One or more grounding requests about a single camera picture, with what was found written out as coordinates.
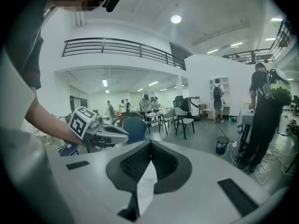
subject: hair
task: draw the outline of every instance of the hair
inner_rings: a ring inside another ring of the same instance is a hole
[[[256,63],[256,69],[266,69],[265,65],[263,63]]]

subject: round ceiling light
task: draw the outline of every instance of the round ceiling light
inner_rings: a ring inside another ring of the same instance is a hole
[[[174,15],[174,16],[172,16],[172,18],[171,18],[171,22],[172,23],[180,23],[182,21],[182,18],[179,16],[179,15]]]

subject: black mesh trash bin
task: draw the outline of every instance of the black mesh trash bin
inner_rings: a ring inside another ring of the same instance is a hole
[[[218,137],[217,138],[217,145],[216,145],[216,153],[224,154],[226,147],[228,146],[228,138],[226,137]]]

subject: white cube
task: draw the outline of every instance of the white cube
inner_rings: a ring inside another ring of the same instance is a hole
[[[95,120],[96,115],[95,112],[84,106],[75,109],[71,116],[70,129],[82,140],[90,123]]]

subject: blue chair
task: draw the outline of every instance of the blue chair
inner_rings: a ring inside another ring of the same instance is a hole
[[[65,145],[63,145],[62,147],[60,147],[58,149],[58,152],[61,157],[72,156],[74,153],[77,153],[79,155],[78,148],[79,148],[78,144],[68,142]]]
[[[137,116],[124,119],[122,123],[122,129],[127,131],[129,134],[129,140],[127,141],[127,144],[146,140],[146,128],[147,124]]]

